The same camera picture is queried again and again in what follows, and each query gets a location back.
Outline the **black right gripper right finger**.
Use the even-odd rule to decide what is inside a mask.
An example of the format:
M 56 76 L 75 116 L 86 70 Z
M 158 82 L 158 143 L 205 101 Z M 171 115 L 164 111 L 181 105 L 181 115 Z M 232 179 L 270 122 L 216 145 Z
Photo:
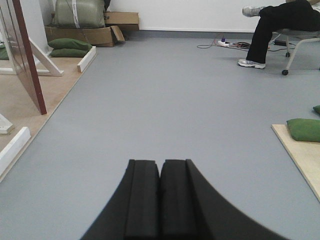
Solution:
M 160 177 L 163 240 L 283 240 L 237 209 L 192 160 L 167 159 Z

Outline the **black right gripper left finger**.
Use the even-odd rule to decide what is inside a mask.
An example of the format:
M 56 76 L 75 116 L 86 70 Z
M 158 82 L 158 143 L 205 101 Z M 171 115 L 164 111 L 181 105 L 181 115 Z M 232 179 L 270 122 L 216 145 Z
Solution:
M 153 160 L 134 160 L 83 240 L 156 240 L 159 171 Z

